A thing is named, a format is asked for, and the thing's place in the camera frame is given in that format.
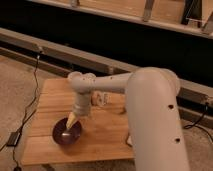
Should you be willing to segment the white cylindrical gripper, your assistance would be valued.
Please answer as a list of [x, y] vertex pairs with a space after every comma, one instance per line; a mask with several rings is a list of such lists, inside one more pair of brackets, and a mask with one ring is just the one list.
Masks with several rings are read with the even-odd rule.
[[88, 116], [91, 110], [91, 94], [80, 94], [75, 95], [73, 112], [69, 114], [66, 128], [70, 129], [77, 121], [77, 117]]

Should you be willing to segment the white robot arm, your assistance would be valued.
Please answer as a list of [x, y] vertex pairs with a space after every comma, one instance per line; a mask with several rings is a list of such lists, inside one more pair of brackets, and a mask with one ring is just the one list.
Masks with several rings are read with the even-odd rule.
[[155, 67], [104, 77], [72, 72], [68, 81], [76, 93], [76, 116], [89, 113], [94, 91], [125, 95], [136, 171], [190, 171], [176, 102], [180, 81], [174, 72]]

